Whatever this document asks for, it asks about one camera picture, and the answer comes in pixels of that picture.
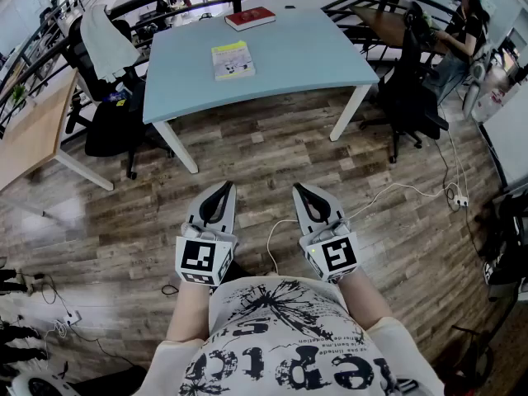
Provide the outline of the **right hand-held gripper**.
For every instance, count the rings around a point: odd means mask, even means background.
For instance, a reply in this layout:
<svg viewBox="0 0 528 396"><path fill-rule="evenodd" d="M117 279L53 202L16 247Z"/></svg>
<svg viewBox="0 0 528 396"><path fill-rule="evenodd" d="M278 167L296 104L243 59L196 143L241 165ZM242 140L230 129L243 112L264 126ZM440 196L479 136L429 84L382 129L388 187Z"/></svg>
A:
<svg viewBox="0 0 528 396"><path fill-rule="evenodd" d="M299 245L321 281L338 281L358 267L357 237L350 230L339 200L323 188L293 185L297 220L303 234Z"/></svg>

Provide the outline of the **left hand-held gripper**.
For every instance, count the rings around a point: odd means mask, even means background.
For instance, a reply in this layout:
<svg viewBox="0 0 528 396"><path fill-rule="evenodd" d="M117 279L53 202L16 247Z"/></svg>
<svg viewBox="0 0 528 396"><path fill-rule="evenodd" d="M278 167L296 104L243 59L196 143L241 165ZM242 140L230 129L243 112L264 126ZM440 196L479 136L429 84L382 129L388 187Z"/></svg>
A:
<svg viewBox="0 0 528 396"><path fill-rule="evenodd" d="M221 181L203 190L187 210L176 240L175 270L189 283L219 286L234 259L236 186ZM215 229L204 228L212 225Z"/></svg>

